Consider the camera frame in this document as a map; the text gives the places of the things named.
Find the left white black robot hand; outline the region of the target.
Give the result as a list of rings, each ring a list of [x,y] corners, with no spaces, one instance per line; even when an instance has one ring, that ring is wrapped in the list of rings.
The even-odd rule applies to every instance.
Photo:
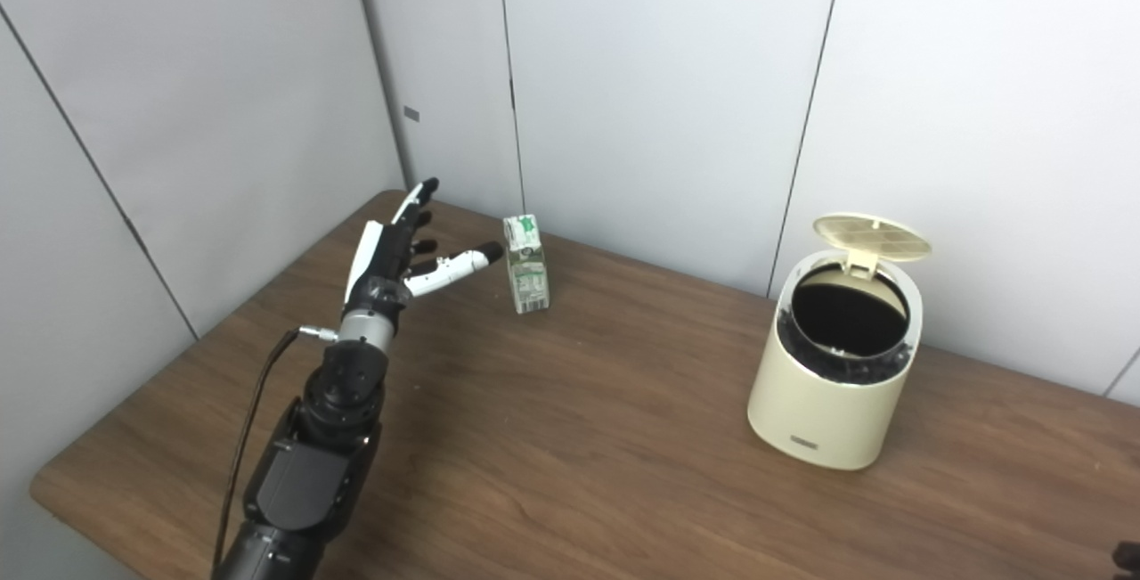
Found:
[[[414,258],[435,251],[434,240],[416,240],[415,235],[431,222],[426,207],[439,183],[435,177],[417,183],[390,223],[368,220],[365,224],[347,276],[342,314],[398,314],[407,301],[441,291],[505,256],[499,242],[488,240],[472,250],[414,263]]]

